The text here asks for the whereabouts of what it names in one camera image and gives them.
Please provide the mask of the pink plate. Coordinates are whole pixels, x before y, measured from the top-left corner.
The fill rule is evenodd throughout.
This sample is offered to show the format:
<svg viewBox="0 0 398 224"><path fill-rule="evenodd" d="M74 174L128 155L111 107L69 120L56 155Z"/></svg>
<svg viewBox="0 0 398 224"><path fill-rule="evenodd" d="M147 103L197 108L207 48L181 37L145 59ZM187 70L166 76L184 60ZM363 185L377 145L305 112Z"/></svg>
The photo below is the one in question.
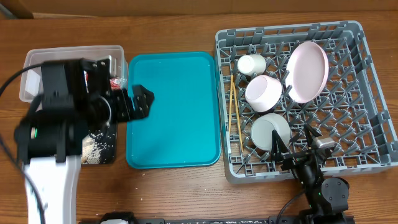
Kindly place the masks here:
<svg viewBox="0 0 398 224"><path fill-rule="evenodd" d="M308 103L324 89L328 80L328 58L325 51L316 43L301 43L292 52L287 63L286 87L290 86L289 96L297 103Z"/></svg>

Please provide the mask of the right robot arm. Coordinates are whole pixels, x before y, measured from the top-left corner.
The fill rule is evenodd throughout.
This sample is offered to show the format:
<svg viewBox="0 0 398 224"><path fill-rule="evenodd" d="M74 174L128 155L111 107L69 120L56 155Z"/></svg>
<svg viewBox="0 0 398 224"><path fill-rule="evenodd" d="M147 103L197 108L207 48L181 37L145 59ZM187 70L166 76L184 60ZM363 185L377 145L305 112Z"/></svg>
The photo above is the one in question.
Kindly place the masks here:
<svg viewBox="0 0 398 224"><path fill-rule="evenodd" d="M345 215L349 209L349 183L341 177L326 178L321 171L321 165L331 156L336 142L316 132L309 124L303 130L308 149L299 152L290 152L278 132L272 131L271 160L280 163L282 170L291 171L302 186L302 191L281 208L274 222L354 223L354 217ZM283 216L286 208L302 195L306 196L309 208L294 217Z"/></svg>

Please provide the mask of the pink small bowl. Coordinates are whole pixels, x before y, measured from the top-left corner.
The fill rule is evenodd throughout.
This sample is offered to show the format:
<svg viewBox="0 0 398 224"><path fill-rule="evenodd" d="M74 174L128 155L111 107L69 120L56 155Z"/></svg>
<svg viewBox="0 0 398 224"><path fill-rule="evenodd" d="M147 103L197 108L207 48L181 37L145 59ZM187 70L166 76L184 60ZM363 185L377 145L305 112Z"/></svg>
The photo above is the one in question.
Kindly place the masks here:
<svg viewBox="0 0 398 224"><path fill-rule="evenodd" d="M281 94L280 81L267 75L259 75L247 85L245 99L254 111L263 113L279 102Z"/></svg>

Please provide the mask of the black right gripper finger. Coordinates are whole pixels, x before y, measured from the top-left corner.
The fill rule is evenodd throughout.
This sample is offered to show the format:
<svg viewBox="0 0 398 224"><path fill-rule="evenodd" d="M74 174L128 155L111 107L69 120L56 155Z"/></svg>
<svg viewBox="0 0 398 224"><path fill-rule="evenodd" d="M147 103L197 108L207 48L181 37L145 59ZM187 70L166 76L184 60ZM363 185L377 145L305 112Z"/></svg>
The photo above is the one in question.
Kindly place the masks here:
<svg viewBox="0 0 398 224"><path fill-rule="evenodd" d="M308 123L306 123L303 127L303 130L305 132L306 140L307 140L307 145L312 146L313 141L315 138L320 137L321 134L318 133L312 126L310 126Z"/></svg>
<svg viewBox="0 0 398 224"><path fill-rule="evenodd" d="M282 138L279 136L279 133L276 130L273 130L270 160L274 162L283 161L283 153L288 153L288 149Z"/></svg>

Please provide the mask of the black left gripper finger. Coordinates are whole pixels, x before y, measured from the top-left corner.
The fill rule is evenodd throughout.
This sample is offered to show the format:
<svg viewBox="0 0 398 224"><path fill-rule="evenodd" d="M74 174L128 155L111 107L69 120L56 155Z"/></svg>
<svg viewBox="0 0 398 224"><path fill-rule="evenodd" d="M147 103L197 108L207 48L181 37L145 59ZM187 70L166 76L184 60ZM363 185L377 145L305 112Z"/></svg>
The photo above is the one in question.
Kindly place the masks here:
<svg viewBox="0 0 398 224"><path fill-rule="evenodd" d="M133 118L134 119L144 119L148 117L150 113L150 108L155 100L154 93L146 89L142 85L133 85Z"/></svg>
<svg viewBox="0 0 398 224"><path fill-rule="evenodd" d="M127 122L130 120L130 98L125 88L113 90L116 121Z"/></svg>

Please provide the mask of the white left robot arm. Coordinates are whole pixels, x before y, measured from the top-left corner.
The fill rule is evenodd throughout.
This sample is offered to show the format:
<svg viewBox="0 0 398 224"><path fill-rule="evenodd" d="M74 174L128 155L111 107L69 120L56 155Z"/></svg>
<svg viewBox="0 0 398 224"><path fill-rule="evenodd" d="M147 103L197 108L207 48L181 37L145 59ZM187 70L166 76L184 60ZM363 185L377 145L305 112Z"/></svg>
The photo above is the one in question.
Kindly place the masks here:
<svg viewBox="0 0 398 224"><path fill-rule="evenodd" d="M83 139L144 119L155 99L142 85L112 89L108 59L40 64L43 92L14 131L25 176L29 223L75 223Z"/></svg>

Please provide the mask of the white cup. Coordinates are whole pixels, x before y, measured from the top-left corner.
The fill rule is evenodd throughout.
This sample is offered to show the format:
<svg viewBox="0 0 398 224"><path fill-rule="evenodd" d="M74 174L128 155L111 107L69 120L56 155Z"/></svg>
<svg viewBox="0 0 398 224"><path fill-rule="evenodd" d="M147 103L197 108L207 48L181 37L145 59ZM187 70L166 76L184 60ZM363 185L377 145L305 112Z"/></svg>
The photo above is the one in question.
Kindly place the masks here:
<svg viewBox="0 0 398 224"><path fill-rule="evenodd" d="M257 75L263 74L266 70L266 65L265 58L259 54L243 55L238 59L237 63L239 72L249 76L254 73Z"/></svg>

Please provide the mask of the red sauce packet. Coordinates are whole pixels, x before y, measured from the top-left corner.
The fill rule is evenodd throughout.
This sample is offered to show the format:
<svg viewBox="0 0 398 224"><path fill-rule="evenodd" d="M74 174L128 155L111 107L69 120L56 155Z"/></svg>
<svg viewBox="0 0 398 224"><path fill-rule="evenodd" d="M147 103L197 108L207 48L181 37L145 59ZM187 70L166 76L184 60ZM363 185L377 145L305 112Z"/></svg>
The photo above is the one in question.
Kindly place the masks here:
<svg viewBox="0 0 398 224"><path fill-rule="evenodd" d="M111 78L109 82L112 90L118 90L122 88L123 80L121 78Z"/></svg>

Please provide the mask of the grey bowl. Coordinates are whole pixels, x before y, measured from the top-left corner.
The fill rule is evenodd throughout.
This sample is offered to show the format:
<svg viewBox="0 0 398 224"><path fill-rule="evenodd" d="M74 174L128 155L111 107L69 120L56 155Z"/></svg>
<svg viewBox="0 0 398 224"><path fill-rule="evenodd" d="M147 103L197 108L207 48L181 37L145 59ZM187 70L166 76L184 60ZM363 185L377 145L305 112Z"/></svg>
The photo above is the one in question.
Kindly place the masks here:
<svg viewBox="0 0 398 224"><path fill-rule="evenodd" d="M287 146L290 141L290 126L281 115L270 113L261 116L251 126L251 140L254 145L263 151L271 151L272 132L276 130Z"/></svg>

